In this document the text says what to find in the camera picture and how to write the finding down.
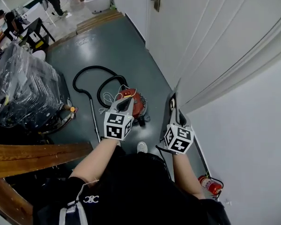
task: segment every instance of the black hose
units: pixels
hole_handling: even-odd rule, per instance
[[[74,88],[77,92],[79,92],[79,93],[84,93],[84,94],[86,94],[86,95],[89,97],[90,100],[92,100],[91,94],[90,94],[88,91],[84,90],[84,89],[79,89],[79,88],[77,88],[77,86],[76,86],[76,80],[78,79],[78,77],[79,77],[83,72],[85,72],[86,70],[90,70],[90,69],[101,69],[101,70],[104,70],[104,71],[106,71],[106,72],[108,72],[108,73],[110,73],[110,74],[112,75],[111,78],[107,79],[104,83],[102,83],[102,85],[99,87],[99,89],[98,89],[98,91],[97,91],[97,99],[98,99],[99,103],[100,103],[103,107],[105,107],[105,108],[110,108],[111,106],[110,106],[110,105],[106,105],[106,104],[102,101],[102,99],[101,99],[100,94],[101,94],[101,91],[102,91],[103,87],[104,87],[106,84],[108,84],[110,81],[114,80],[114,79],[117,79],[118,82],[119,82],[121,85],[128,86],[126,79],[125,79],[123,76],[117,75],[115,72],[111,71],[111,70],[108,69],[108,68],[102,67],[102,66],[89,66],[89,67],[85,67],[84,69],[82,69],[81,71],[79,71],[79,72],[76,74],[76,76],[75,76],[75,78],[74,78],[74,80],[73,80],[73,88]]]

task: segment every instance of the door frame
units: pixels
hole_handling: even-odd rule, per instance
[[[147,31],[146,49],[150,43],[150,22],[153,10],[153,2],[148,0],[147,6]],[[226,71],[222,76],[201,91],[198,95],[182,105],[182,111],[187,114],[207,103],[223,96],[232,89],[238,87],[248,79],[259,74],[262,69],[273,64],[281,56],[281,18],[269,30],[267,34],[238,62]]]

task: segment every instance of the plastic wrap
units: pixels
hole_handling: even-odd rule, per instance
[[[11,43],[0,57],[0,126],[38,130],[62,107],[59,75]]]

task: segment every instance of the white sneaker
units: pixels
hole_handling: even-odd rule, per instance
[[[64,12],[63,15],[60,15],[59,17],[65,17],[67,16],[67,12]]]
[[[137,144],[137,153],[139,152],[148,153],[148,147],[145,142],[139,142]]]

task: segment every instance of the white door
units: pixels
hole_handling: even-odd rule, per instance
[[[281,0],[161,0],[147,48],[182,104],[249,52],[281,18]]]

